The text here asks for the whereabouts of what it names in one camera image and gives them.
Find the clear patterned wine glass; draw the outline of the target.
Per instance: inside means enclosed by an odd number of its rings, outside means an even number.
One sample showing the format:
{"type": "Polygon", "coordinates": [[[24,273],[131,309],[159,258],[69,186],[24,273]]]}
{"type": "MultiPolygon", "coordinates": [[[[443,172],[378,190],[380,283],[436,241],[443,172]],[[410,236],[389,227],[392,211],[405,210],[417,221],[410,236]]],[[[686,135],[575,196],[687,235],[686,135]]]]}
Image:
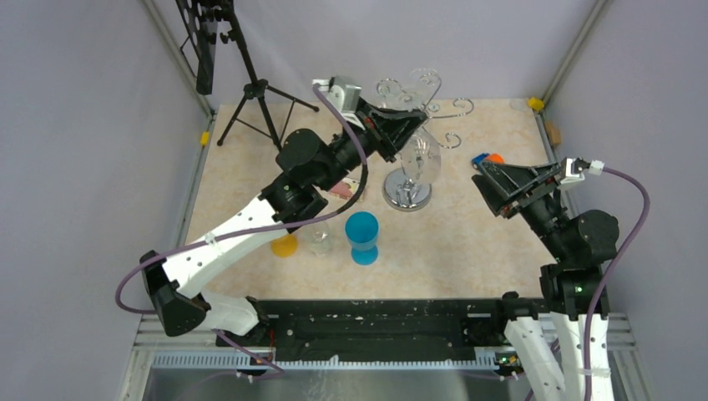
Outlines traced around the clear patterned wine glass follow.
{"type": "Polygon", "coordinates": [[[305,226],[303,237],[314,255],[322,257],[331,253],[333,247],[331,229],[326,222],[321,221],[305,226]]]}

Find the yellow wine glass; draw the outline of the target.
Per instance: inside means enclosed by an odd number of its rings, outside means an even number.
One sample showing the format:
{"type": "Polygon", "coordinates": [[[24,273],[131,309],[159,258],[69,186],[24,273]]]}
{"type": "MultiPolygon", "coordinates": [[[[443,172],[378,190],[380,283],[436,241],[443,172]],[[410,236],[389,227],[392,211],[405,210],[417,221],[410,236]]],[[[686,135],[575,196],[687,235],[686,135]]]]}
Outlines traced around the yellow wine glass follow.
{"type": "Polygon", "coordinates": [[[293,256],[296,253],[298,246],[298,239],[292,234],[286,234],[285,236],[270,242],[271,252],[280,258],[293,256]]]}

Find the blue wine glass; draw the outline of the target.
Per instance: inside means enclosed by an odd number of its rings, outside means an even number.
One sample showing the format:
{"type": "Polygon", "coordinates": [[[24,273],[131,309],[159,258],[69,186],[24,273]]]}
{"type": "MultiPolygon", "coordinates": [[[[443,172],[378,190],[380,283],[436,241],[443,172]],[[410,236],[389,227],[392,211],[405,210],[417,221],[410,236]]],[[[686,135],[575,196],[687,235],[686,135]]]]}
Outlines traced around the blue wine glass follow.
{"type": "Polygon", "coordinates": [[[369,266],[374,263],[378,258],[379,224],[377,218],[370,212],[358,211],[347,218],[344,230],[351,246],[352,260],[361,266],[369,266]]]}

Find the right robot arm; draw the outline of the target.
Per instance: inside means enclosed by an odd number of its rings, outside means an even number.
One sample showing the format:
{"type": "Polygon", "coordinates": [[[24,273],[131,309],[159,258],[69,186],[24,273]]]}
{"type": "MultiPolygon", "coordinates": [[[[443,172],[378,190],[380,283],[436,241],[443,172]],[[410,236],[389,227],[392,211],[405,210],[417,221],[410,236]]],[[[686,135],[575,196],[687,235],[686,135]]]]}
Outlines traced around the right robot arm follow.
{"type": "Polygon", "coordinates": [[[570,217],[561,190],[598,175],[599,160],[566,158],[536,166],[481,160],[473,182],[495,216],[520,215],[554,262],[540,269],[539,283],[556,330],[560,355],[547,343],[537,309],[508,293],[501,314],[489,322],[492,338],[511,344],[538,400],[612,400],[607,332],[609,307],[601,266],[618,254],[619,224],[591,210],[570,217]]]}

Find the clear small wine glass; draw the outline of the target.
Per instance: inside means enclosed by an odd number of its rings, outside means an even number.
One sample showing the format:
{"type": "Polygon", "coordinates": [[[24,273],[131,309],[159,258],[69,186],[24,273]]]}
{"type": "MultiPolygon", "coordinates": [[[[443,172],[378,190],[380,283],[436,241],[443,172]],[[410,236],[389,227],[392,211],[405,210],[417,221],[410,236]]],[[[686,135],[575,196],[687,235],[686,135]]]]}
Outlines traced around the clear small wine glass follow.
{"type": "Polygon", "coordinates": [[[429,185],[441,174],[442,156],[438,141],[426,127],[429,115],[415,89],[403,89],[397,98],[406,111],[422,112],[423,122],[399,153],[404,175],[414,184],[429,185]]]}

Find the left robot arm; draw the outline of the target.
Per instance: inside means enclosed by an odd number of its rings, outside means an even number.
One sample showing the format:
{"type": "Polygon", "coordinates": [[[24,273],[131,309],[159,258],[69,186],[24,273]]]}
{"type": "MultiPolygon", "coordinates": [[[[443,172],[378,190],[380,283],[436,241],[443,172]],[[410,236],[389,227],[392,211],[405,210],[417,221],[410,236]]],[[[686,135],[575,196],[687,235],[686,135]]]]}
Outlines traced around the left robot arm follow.
{"type": "Polygon", "coordinates": [[[377,153],[393,162],[427,121],[420,109],[385,109],[359,99],[351,112],[328,109],[342,132],[326,143],[311,129],[286,137],[276,163],[281,173],[230,219],[173,253],[155,251],[141,259],[142,277],[164,333],[178,337],[195,329],[226,330],[248,345],[262,343],[266,320],[249,297],[209,295],[205,286],[259,247],[298,228],[326,220],[329,191],[352,170],[364,184],[367,158],[377,153]]]}

